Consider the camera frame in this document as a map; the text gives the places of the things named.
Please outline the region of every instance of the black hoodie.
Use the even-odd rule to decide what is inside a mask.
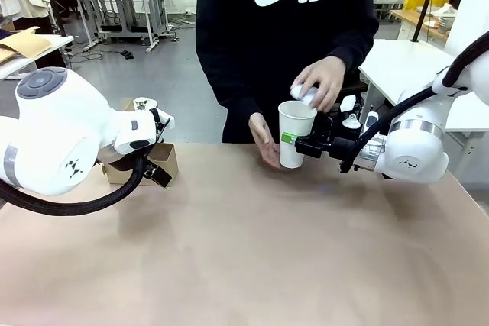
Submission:
[[[302,69],[333,55],[358,78],[377,29],[373,0],[197,0],[197,54],[228,122],[261,112],[273,132]]]

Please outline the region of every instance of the green label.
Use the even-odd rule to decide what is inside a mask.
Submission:
[[[294,144],[296,142],[297,135],[290,133],[282,133],[282,141],[287,144]]]

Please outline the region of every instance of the robot logo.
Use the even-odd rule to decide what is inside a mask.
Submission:
[[[410,160],[404,160],[404,161],[401,161],[399,162],[400,164],[405,164],[407,165],[409,168],[417,168],[418,165],[417,164],[413,164],[410,162]]]
[[[64,168],[68,168],[68,166],[71,166],[71,168],[73,169],[73,174],[70,176],[70,178],[72,179],[77,173],[83,173],[82,170],[80,169],[76,169],[76,164],[78,163],[79,160],[76,160],[75,162],[73,162],[72,160],[69,161]]]

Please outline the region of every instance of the metal ring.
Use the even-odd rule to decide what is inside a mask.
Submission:
[[[431,122],[424,120],[402,120],[396,122],[390,128],[389,133],[392,133],[396,130],[421,130],[426,131],[432,135],[435,135],[438,139],[443,140],[443,130],[432,124]]]

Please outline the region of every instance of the white paper cup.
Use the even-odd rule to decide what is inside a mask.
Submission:
[[[299,168],[304,155],[296,152],[293,143],[295,137],[309,135],[313,129],[315,108],[301,101],[287,101],[278,106],[280,122],[280,164],[286,168]]]

